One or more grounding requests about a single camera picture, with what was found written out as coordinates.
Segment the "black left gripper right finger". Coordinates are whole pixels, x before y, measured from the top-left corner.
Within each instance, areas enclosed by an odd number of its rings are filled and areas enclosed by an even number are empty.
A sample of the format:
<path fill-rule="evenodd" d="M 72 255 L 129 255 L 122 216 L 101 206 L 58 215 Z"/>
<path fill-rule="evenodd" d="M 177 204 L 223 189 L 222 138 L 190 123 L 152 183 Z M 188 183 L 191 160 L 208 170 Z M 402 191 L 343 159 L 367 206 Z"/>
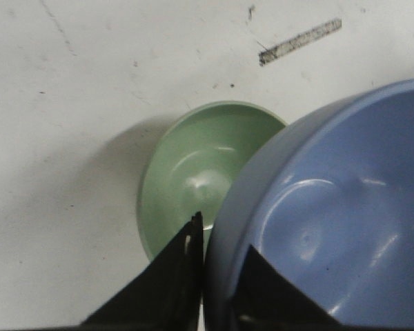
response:
<path fill-rule="evenodd" d="M 237 326 L 337 326 L 338 321 L 250 246 L 233 295 Z"/>

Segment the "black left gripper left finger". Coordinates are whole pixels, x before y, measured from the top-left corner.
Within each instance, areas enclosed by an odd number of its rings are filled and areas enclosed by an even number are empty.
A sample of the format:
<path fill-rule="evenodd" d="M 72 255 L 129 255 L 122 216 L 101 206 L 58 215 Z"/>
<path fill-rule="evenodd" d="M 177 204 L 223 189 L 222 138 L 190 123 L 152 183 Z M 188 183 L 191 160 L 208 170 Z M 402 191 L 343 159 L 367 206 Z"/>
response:
<path fill-rule="evenodd" d="M 139 276 L 81 325 L 197 326 L 203 267 L 203 217 L 196 212 Z"/>

